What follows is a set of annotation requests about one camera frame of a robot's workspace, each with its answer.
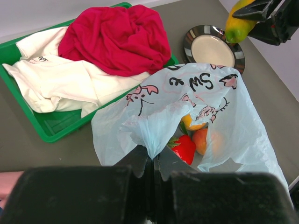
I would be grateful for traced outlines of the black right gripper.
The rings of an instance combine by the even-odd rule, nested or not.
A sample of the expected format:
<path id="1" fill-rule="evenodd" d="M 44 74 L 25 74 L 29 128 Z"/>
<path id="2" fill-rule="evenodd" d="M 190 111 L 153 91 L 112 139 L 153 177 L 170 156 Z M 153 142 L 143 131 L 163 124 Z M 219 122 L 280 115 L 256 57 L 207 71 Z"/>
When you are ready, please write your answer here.
<path id="1" fill-rule="evenodd" d="M 299 29 L 299 2 L 286 0 L 270 16 L 272 11 L 272 0 L 240 0 L 232 8 L 232 17 L 261 21 L 250 31 L 249 37 L 278 46 L 290 40 Z"/>

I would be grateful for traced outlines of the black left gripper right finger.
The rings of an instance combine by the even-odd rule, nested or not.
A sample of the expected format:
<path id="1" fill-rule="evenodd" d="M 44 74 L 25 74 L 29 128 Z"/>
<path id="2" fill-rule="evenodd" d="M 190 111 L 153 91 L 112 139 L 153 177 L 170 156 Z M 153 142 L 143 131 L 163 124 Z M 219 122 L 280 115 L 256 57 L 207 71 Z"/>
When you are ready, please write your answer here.
<path id="1" fill-rule="evenodd" d="M 169 148 L 154 160 L 158 224 L 293 224 L 295 210 L 268 173 L 200 173 Z"/>

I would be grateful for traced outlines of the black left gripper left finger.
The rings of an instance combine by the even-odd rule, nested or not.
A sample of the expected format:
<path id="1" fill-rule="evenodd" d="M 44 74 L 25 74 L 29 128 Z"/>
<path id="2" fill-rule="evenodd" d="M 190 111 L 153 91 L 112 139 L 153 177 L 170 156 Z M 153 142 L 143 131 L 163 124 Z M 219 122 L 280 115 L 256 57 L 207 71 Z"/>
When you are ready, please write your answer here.
<path id="1" fill-rule="evenodd" d="M 151 160 L 135 147 L 114 166 L 40 167 L 17 180 L 3 224 L 144 224 Z"/>

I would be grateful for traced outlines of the yellow green mango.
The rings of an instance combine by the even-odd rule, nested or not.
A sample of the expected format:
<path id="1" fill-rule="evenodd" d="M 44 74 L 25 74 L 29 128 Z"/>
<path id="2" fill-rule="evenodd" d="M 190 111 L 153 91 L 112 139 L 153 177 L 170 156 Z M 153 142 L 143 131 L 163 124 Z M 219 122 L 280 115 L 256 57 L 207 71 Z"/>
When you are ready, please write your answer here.
<path id="1" fill-rule="evenodd" d="M 240 43 L 246 39 L 257 21 L 243 20 L 233 17 L 233 13 L 254 0 L 239 0 L 231 9 L 225 27 L 225 37 L 229 43 Z"/>

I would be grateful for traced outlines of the red bell pepper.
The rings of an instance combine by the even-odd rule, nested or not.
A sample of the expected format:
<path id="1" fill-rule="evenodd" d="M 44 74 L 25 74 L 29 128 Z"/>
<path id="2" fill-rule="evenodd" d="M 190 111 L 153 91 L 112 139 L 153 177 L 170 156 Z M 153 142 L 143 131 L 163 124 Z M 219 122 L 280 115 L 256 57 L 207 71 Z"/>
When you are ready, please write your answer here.
<path id="1" fill-rule="evenodd" d="M 196 145 L 188 135 L 179 138 L 171 137 L 167 146 L 186 164 L 192 164 Z"/>

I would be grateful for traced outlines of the orange peach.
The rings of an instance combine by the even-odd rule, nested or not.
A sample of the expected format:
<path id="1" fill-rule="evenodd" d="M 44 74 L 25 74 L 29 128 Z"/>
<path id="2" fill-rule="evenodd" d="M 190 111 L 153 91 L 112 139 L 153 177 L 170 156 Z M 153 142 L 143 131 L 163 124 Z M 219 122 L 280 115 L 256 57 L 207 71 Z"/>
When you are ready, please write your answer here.
<path id="1" fill-rule="evenodd" d="M 206 149 L 207 149 L 207 141 L 206 141 L 207 132 L 208 132 L 207 127 L 202 128 L 202 129 L 199 129 L 199 130 L 195 131 L 193 136 L 192 136 L 192 141 L 196 145 L 196 151 L 200 155 L 205 155 L 205 153 L 206 153 Z M 212 152 L 213 152 L 213 154 L 217 154 L 220 147 L 222 146 L 223 136 L 218 132 L 213 132 L 211 134 L 211 138 L 212 138 Z"/>

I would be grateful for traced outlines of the yellow orange mango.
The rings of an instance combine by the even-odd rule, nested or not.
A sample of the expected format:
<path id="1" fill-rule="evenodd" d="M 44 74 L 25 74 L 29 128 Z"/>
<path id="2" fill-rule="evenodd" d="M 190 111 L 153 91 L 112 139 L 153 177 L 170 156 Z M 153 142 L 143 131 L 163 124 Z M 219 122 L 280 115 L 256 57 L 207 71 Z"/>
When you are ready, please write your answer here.
<path id="1" fill-rule="evenodd" d="M 187 114 L 182 117 L 181 122 L 187 131 L 197 131 L 202 129 L 208 125 L 208 123 L 204 122 L 201 124 L 196 124 L 195 121 L 192 119 L 190 114 Z"/>

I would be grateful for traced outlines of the light blue cartoon plastic bag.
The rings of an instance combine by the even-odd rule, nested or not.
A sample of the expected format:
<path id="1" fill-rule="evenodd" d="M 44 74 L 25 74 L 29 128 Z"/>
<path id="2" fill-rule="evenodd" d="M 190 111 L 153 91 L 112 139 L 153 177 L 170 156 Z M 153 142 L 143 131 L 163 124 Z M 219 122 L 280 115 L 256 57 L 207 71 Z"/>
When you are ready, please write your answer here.
<path id="1" fill-rule="evenodd" d="M 112 166 L 137 145 L 155 158 L 175 134 L 183 116 L 208 123 L 207 151 L 198 169 L 208 172 L 263 172 L 275 175 L 285 189 L 278 164 L 238 70 L 209 63 L 164 68 L 124 98 L 100 109 L 92 119 L 93 144 L 100 163 Z M 211 134 L 223 143 L 212 152 Z"/>

